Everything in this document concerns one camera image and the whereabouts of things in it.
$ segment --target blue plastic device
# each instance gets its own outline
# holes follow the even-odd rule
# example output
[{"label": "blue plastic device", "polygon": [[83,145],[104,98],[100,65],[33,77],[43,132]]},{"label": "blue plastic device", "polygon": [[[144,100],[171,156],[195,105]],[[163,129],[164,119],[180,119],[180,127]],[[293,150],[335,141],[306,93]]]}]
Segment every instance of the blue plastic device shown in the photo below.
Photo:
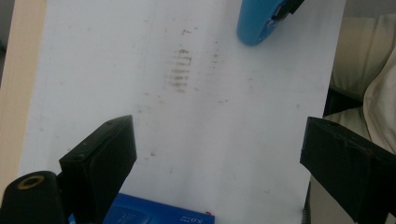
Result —
[{"label": "blue plastic device", "polygon": [[257,45],[270,35],[304,0],[244,0],[236,33],[247,45]]}]

